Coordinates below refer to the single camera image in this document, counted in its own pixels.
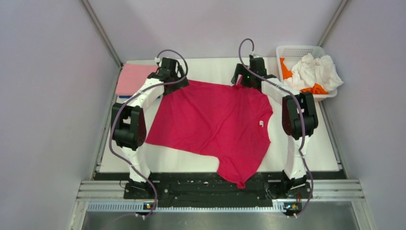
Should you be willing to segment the magenta t shirt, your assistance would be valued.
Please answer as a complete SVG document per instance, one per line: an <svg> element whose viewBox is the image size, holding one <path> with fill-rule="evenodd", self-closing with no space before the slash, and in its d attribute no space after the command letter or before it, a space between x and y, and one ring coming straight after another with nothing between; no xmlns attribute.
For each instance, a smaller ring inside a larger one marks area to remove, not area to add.
<svg viewBox="0 0 406 230"><path fill-rule="evenodd" d="M146 142L216 157L217 173L243 189L270 147L272 115L256 89L192 80L162 98Z"/></svg>

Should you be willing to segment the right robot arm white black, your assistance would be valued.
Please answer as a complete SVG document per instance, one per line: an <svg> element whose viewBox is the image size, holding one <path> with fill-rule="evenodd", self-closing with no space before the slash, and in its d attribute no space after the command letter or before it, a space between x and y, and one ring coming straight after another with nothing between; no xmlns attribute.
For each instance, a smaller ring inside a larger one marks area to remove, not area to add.
<svg viewBox="0 0 406 230"><path fill-rule="evenodd" d="M250 55L249 65L236 65L232 84L259 90L282 107L282 128L288 137L287 160L279 184L266 183L268 198L296 198L299 193L311 192L312 181L305 160L308 142L318 127L318 117L313 95L295 91L276 76L268 74L262 57Z"/></svg>

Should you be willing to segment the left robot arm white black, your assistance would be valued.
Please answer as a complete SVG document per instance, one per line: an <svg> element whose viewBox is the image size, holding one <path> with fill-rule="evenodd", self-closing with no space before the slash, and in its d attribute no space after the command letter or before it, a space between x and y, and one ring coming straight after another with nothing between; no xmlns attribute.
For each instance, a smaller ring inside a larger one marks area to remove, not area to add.
<svg viewBox="0 0 406 230"><path fill-rule="evenodd" d="M113 143L121 154L112 150L112 154L124 160L130 175L125 185L125 199L152 199L157 197L156 189L150 181L150 169L139 156L140 148L147 137L145 111L160 96L189 85L187 70L179 61L168 57L155 59L158 67L151 72L144 84L124 103L115 103L111 109L111 129L109 148Z"/></svg>

